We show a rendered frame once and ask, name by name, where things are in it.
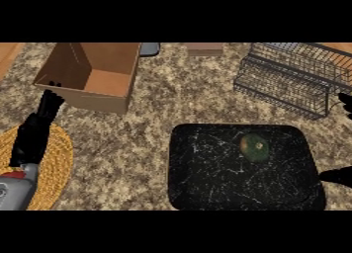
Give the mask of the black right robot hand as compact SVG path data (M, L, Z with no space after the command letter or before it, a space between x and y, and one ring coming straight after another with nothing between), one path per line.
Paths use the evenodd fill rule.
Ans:
M347 112L347 118L352 120L352 96L339 93L338 100L344 103L342 108ZM352 166L320 172L319 180L339 184L352 189Z

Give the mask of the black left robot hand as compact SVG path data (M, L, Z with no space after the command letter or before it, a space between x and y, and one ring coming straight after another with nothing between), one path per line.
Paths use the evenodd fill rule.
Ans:
M51 90L45 90L38 110L27 115L26 120L17 128L8 163L10 167L19 167L27 163L41 163L48 144L50 126L61 103L61 96Z

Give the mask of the black marbled tray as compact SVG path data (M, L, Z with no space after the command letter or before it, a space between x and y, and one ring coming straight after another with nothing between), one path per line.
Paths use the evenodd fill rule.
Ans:
M240 138L255 133L268 158L251 162ZM168 198L180 211L322 211L322 184L304 135L285 125L181 124L169 141Z

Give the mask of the round woven yellow placemat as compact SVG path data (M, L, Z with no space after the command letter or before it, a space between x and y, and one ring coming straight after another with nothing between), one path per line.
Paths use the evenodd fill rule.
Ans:
M0 175L13 171L8 161L16 135L16 127L0 134ZM70 138L61 127L51 124L48 145L39 168L38 190L27 206L29 211L44 211L53 207L69 179L70 168Z

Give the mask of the open cardboard box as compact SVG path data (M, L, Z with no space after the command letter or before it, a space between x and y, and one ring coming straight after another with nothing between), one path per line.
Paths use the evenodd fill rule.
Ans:
M33 85L76 108L124 115L140 58L138 42L59 42Z

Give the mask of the dark grey flat object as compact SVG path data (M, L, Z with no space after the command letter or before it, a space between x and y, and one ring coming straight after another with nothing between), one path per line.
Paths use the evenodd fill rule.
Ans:
M140 47L140 56L156 56L161 51L161 44L158 42L143 42Z

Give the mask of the brown rectangular block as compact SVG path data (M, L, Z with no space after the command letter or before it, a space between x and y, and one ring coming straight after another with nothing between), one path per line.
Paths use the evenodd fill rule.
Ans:
M183 45L190 56L218 56L223 54L221 42L186 42Z

